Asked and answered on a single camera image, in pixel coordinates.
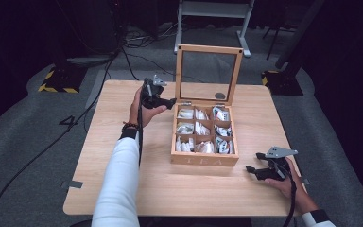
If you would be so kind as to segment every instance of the stand base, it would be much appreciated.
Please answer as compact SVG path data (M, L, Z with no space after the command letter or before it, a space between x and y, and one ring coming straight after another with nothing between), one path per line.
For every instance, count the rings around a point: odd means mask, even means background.
M295 78L286 77L284 72L265 71L261 74L261 79L273 96L303 96L299 82Z
M46 75L38 91L79 93L79 87L87 70L87 68L74 66L66 69L53 67Z

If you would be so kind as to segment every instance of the dark background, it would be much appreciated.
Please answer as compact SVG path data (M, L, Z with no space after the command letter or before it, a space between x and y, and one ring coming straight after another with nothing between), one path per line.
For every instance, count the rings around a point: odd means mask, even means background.
M75 32L87 45L109 52L121 39L126 22L155 36L161 23L177 19L178 1L60 1L68 19L55 1L36 2L0 1L0 115L27 95L28 80L54 61L50 41L65 58L91 56L95 53L85 48ZM265 26L258 12L266 11L259 7L266 2L257 0L251 28ZM75 31L67 20L76 25ZM325 1L290 63L299 60L363 184L363 1Z

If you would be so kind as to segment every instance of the wooden table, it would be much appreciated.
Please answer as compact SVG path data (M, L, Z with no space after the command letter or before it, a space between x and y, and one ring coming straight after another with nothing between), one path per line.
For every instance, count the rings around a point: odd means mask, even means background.
M106 165L130 104L142 81L108 80L97 104L63 210L68 215L94 212ZM211 89L202 84L202 89ZM175 95L169 82L162 98ZM267 167L256 152L289 148L279 116L265 86L237 85L233 99L235 136L240 158L234 167L170 163L173 110L156 116L144 130L137 212L140 216L285 217L289 200L246 171Z

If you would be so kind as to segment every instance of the person's right hand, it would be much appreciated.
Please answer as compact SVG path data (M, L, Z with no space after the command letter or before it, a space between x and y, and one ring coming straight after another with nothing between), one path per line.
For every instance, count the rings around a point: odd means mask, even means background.
M302 213L307 213L310 211L318 210L318 206L314 203L314 201L309 197L309 195L305 192L302 182L300 181L300 177L294 168L293 163L290 159L285 158L288 162L288 166L290 167L291 176L293 177L294 182L296 183L297 191L296 191L296 206L298 210ZM274 179L267 178L265 182L270 186L279 189L282 194L291 198L291 182L290 178L286 177L284 181L280 182Z

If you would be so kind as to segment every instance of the person's left hand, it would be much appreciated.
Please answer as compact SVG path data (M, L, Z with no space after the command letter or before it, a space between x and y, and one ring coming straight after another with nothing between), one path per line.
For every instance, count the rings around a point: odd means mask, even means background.
M138 105L140 103L141 89L142 89L142 87L140 87L137 90L137 92L135 92L134 100L130 106L129 122L133 123L133 124L138 124L138 121L137 121ZM159 107L153 108L153 109L147 109L144 106L142 106L141 109L142 109L142 116L143 116L142 125L143 125L143 127L145 127L151 121L152 117L164 112L167 108L165 105L163 105L163 106L159 106Z

